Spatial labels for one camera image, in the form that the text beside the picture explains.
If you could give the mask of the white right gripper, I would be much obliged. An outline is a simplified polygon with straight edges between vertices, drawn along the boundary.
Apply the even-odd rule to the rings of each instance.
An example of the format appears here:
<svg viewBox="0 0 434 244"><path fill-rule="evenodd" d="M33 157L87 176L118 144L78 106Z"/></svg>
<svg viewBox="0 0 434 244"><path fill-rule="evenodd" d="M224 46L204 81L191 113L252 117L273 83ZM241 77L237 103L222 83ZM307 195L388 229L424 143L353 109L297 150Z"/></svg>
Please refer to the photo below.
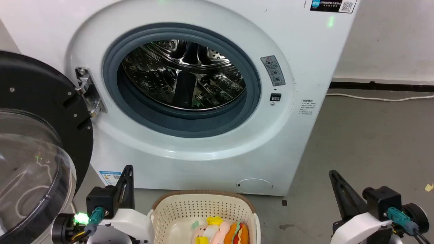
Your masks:
<svg viewBox="0 0 434 244"><path fill-rule="evenodd" d="M329 177L341 219L347 221L332 235L331 244L402 244L392 225L403 227L403 212L386 212L388 220L379 221L338 171L330 170Z"/></svg>

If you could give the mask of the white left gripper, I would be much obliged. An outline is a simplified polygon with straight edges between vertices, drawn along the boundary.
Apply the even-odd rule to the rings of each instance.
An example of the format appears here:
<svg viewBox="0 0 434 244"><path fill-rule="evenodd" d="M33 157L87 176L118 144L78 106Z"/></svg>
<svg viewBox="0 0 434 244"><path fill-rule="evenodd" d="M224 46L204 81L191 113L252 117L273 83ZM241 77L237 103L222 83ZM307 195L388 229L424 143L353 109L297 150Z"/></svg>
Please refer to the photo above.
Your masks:
<svg viewBox="0 0 434 244"><path fill-rule="evenodd" d="M134 168L126 165L116 184L115 216L103 219L88 244L155 244L149 216L135 210Z"/></svg>

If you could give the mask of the white front-load washing machine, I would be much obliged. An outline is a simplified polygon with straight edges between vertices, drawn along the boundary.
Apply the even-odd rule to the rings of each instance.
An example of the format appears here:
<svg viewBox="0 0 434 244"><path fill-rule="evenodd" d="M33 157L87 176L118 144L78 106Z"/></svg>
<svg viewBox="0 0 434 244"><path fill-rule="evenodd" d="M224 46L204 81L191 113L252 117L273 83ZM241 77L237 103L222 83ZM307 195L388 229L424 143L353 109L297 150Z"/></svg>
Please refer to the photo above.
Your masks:
<svg viewBox="0 0 434 244"><path fill-rule="evenodd" d="M135 171L135 187L239 192L264 179L290 188L361 0L353 13L310 11L313 0L0 0L0 20L19 52L78 86L87 67L107 108L91 118L90 165L99 173ZM241 126L208 138L178 138L142 127L114 104L102 77L104 56L122 34L155 23L199 26L233 41L261 79L259 104ZM274 55L286 85L273 86L261 57ZM271 102L271 93L281 101ZM316 103L299 115L303 99Z"/></svg>

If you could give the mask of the blue energy label sticker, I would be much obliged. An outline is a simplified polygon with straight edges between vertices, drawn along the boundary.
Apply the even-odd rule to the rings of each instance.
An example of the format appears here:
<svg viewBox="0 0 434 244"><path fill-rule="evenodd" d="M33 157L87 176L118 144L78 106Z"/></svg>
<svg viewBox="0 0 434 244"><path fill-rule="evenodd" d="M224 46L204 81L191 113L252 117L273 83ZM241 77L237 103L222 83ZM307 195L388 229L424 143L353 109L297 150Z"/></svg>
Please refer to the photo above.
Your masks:
<svg viewBox="0 0 434 244"><path fill-rule="evenodd" d="M100 170L99 171L100 176L102 178L102 180L104 181L104 183L108 186L115 186L119 180L119 178L121 177L121 172L117 172L117 171L104 171L104 170Z"/></svg>

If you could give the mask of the cream plastic laundry basket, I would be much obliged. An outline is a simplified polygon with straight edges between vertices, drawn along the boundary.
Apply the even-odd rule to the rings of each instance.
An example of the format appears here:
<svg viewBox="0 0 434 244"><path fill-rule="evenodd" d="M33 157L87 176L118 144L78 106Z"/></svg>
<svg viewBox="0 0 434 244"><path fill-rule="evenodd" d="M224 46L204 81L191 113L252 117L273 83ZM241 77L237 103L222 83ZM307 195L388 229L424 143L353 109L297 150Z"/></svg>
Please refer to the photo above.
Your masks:
<svg viewBox="0 0 434 244"><path fill-rule="evenodd" d="M221 217L248 226L249 244L261 244L259 218L244 196L216 190L177 190L161 196L152 206L155 244L191 244L191 225L206 224L208 217Z"/></svg>

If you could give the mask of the grey rubber door gasket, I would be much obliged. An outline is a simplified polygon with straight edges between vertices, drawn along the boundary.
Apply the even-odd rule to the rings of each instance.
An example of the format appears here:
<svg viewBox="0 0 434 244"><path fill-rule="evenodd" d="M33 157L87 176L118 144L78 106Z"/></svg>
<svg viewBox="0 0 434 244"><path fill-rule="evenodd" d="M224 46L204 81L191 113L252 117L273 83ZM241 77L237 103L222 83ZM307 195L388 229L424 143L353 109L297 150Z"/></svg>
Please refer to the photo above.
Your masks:
<svg viewBox="0 0 434 244"><path fill-rule="evenodd" d="M135 48L157 40L186 40L214 48L243 75L244 93L233 103L210 111L183 111L143 96L124 73L121 62ZM132 29L107 49L102 66L104 85L119 110L142 127L178 138L208 138L236 129L256 110L261 79L247 53L214 31L183 23L155 23Z"/></svg>

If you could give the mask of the pink and yellow plush toy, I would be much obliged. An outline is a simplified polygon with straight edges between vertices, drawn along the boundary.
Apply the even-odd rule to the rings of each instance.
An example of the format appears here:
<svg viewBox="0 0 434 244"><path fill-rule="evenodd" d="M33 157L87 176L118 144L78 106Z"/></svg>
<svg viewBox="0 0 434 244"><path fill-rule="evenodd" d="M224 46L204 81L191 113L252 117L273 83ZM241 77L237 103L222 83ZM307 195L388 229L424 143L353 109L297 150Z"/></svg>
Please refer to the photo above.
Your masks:
<svg viewBox="0 0 434 244"><path fill-rule="evenodd" d="M191 225L193 231L191 244L224 244L232 223L224 221L221 217L208 217L206 224L195 221Z"/></svg>

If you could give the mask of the oval filter cover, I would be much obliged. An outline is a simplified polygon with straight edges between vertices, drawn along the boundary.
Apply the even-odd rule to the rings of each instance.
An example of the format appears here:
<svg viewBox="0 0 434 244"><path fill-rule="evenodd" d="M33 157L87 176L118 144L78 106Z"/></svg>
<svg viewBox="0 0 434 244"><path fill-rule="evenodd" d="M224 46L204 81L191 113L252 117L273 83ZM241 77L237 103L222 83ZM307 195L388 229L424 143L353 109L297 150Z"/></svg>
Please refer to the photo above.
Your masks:
<svg viewBox="0 0 434 244"><path fill-rule="evenodd" d="M272 189L272 183L264 179L243 179L237 182L237 190L244 194L261 195Z"/></svg>

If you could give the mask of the small text sticker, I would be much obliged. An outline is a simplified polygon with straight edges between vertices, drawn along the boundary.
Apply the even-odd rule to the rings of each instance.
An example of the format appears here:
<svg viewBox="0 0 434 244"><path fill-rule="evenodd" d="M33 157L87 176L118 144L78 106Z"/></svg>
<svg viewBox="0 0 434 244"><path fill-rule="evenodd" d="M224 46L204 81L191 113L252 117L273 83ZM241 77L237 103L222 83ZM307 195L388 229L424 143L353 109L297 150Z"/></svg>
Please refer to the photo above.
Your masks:
<svg viewBox="0 0 434 244"><path fill-rule="evenodd" d="M299 115L312 115L316 109L316 103L311 99L303 99L298 110Z"/></svg>

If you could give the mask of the metal door hinge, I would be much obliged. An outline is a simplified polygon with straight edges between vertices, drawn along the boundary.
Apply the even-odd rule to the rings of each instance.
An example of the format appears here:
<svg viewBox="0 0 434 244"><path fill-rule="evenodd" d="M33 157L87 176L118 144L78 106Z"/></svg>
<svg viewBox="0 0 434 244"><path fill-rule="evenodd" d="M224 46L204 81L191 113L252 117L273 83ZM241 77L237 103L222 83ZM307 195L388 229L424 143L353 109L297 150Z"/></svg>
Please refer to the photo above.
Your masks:
<svg viewBox="0 0 434 244"><path fill-rule="evenodd" d="M78 80L78 86L75 90L82 96L90 117L95 118L100 113L107 113L107 108L97 90L90 70L87 67L79 66L75 72Z"/></svg>

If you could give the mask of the black baseboard strip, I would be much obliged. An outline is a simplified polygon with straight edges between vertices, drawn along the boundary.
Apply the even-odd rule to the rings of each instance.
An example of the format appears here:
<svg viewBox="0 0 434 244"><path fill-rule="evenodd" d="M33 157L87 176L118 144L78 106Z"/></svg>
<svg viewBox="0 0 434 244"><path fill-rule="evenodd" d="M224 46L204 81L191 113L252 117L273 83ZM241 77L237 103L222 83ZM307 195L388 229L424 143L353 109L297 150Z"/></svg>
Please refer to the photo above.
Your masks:
<svg viewBox="0 0 434 244"><path fill-rule="evenodd" d="M385 84L378 82L331 82L330 89L359 89L399 92L434 93L434 85Z"/></svg>

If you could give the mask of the stainless steel washer drum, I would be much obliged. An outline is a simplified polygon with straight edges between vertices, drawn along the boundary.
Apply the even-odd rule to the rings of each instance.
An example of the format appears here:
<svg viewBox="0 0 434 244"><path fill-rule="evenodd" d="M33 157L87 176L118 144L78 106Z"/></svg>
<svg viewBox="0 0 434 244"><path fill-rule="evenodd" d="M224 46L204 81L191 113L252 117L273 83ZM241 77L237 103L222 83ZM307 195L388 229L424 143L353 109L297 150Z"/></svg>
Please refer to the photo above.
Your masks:
<svg viewBox="0 0 434 244"><path fill-rule="evenodd" d="M183 111L210 111L235 102L245 80L221 52L186 40L157 40L130 51L124 73L143 96Z"/></svg>

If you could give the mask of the black round washer door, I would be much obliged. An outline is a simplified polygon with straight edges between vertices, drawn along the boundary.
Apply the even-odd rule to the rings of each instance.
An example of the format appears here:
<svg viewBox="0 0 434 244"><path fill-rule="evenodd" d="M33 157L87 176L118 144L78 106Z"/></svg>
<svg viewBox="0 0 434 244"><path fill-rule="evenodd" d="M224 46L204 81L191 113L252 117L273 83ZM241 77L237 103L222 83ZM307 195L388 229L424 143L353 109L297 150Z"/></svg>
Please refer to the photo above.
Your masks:
<svg viewBox="0 0 434 244"><path fill-rule="evenodd" d="M0 50L0 244L42 244L88 171L93 125L73 83Z"/></svg>

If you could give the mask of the grey warning sticker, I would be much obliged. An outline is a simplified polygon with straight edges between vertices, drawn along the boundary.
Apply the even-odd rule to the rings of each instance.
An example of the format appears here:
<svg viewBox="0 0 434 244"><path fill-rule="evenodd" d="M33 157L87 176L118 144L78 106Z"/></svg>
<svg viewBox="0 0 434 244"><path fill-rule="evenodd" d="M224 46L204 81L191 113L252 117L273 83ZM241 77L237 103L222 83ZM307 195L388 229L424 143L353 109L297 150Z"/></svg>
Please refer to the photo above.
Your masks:
<svg viewBox="0 0 434 244"><path fill-rule="evenodd" d="M265 66L265 69L268 72L268 75L271 79L273 86L286 85L285 78L281 70L280 64L274 55L261 57L260 60Z"/></svg>

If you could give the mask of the black QR code sticker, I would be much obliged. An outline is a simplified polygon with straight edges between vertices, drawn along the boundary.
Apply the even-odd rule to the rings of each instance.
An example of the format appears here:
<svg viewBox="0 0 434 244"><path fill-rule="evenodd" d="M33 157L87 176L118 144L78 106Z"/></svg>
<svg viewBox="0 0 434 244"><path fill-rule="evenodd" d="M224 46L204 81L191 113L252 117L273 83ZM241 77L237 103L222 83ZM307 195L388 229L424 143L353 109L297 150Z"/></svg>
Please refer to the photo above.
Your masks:
<svg viewBox="0 0 434 244"><path fill-rule="evenodd" d="M353 13L357 0L313 0L310 11Z"/></svg>

